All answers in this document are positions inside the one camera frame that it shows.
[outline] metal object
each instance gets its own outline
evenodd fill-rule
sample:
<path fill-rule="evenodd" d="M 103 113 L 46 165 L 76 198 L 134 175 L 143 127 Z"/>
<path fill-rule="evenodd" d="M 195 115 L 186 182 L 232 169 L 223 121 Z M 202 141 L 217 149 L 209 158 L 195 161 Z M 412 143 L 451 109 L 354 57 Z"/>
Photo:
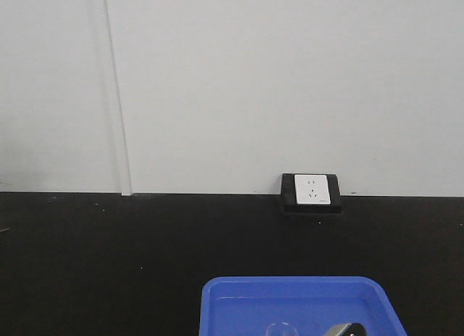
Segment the metal object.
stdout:
<path fill-rule="evenodd" d="M 368 336 L 368 333 L 362 324 L 347 323 L 335 325 L 324 336 Z"/>

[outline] black table surface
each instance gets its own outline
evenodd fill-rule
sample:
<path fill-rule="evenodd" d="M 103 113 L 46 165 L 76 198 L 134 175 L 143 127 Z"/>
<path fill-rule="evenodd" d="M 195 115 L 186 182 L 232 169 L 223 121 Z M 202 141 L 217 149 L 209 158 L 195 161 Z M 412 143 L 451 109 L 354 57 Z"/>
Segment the black table surface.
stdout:
<path fill-rule="evenodd" d="M 464 199 L 0 193 L 0 335 L 197 335 L 217 276 L 366 276 L 407 333 L 464 332 Z"/>

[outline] black outlet box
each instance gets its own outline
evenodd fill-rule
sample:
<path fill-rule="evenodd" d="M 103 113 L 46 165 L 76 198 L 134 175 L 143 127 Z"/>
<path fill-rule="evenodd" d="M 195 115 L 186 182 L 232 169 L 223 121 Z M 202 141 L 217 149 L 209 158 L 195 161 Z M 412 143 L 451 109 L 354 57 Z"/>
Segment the black outlet box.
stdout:
<path fill-rule="evenodd" d="M 341 213 L 341 197 L 339 180 L 335 174 L 322 174 L 327 176 L 328 193 L 331 197 L 330 204 L 297 204 L 295 190 L 295 174 L 282 174 L 281 203 L 285 214 L 313 214 L 313 213 Z"/>

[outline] electrical socket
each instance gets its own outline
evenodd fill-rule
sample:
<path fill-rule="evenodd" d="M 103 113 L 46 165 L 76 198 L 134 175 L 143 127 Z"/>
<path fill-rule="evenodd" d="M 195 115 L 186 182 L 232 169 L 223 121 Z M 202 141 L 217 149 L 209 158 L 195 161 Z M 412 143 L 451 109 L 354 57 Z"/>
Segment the electrical socket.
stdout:
<path fill-rule="evenodd" d="M 327 175 L 295 174 L 295 193 L 298 205 L 330 205 Z"/>

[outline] white wall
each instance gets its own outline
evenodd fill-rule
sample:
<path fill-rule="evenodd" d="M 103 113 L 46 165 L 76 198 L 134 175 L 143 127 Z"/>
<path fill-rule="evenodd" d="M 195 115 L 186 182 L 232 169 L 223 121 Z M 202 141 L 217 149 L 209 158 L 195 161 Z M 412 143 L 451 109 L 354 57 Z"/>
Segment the white wall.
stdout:
<path fill-rule="evenodd" d="M 464 0 L 109 0 L 134 192 L 464 196 Z"/>
<path fill-rule="evenodd" d="M 464 0 L 0 0 L 0 190 L 464 196 Z"/>
<path fill-rule="evenodd" d="M 121 192 L 95 3 L 0 0 L 0 190 Z"/>

